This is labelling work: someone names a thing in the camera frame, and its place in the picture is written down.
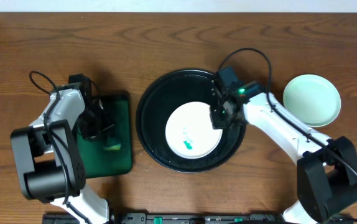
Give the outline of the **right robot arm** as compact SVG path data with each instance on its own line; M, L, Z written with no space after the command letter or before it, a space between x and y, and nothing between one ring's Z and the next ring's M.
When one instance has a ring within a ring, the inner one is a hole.
M287 223L357 222L357 153L346 137L332 139L288 112L257 82L213 81L215 129L243 121L270 137L297 166L298 200Z

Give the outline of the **green scouring sponge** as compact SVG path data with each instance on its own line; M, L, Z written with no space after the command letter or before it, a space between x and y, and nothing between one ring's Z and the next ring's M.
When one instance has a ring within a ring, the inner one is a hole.
M103 149L105 151L119 151L121 148L121 140L118 137L107 135L104 138Z

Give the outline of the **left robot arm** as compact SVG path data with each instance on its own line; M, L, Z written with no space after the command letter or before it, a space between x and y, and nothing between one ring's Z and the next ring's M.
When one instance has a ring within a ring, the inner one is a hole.
M80 223L109 223L108 202L86 184L85 165L74 137L104 139L114 122L101 100L92 95L94 82L71 75L66 85L53 85L42 114L28 127L13 130L12 151L23 196L58 206Z

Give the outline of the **pale green plate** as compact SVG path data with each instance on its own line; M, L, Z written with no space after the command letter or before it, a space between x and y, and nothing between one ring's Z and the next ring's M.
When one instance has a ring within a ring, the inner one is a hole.
M341 111L341 97L336 87L314 74L292 79L284 89L283 103L287 110L311 127L332 123Z

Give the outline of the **white plate with green smear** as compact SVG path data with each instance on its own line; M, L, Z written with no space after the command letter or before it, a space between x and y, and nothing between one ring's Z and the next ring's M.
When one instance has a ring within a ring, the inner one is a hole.
M184 159L199 159L219 144L222 129L214 129L210 105L193 101L179 106L168 118L165 139L170 149Z

